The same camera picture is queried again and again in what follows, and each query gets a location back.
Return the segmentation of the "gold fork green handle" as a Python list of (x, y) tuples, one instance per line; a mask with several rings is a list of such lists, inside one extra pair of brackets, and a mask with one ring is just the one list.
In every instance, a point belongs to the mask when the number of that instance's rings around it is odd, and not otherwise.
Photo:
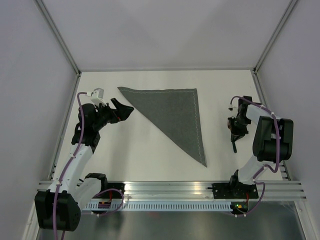
[(236, 141), (237, 141), (238, 137), (237, 136), (232, 136), (231, 137), (231, 143), (232, 143), (232, 148), (233, 148), (233, 152), (236, 154), (237, 153), (237, 147), (236, 147)]

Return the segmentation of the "grey cloth napkin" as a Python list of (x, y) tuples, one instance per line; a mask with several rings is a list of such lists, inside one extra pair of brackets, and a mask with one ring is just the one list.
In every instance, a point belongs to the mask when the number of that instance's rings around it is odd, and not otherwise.
[(197, 89), (138, 90), (120, 86), (118, 90), (180, 149), (207, 167)]

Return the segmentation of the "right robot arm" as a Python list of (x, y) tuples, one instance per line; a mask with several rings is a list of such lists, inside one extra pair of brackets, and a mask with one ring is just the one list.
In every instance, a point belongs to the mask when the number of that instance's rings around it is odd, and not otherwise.
[(280, 163), (292, 155), (294, 122), (281, 118), (263, 104), (253, 102), (250, 96), (234, 96), (238, 99), (236, 116), (227, 119), (233, 152), (237, 152), (236, 141), (248, 133), (248, 125), (254, 123), (256, 132), (252, 144), (252, 156), (247, 163), (230, 177), (228, 192), (241, 197), (257, 184), (257, 179), (266, 171), (277, 173)]

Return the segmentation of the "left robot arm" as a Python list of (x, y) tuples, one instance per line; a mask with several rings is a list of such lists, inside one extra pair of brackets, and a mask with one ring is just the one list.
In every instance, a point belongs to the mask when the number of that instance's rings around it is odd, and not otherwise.
[(132, 106), (116, 98), (108, 104), (86, 103), (78, 108), (78, 120), (71, 140), (69, 159), (60, 176), (34, 198), (38, 225), (41, 229), (73, 232), (79, 225), (82, 210), (94, 196), (104, 198), (109, 193), (108, 180), (103, 173), (89, 173), (79, 183), (88, 161), (100, 141), (99, 131), (107, 124), (128, 119)]

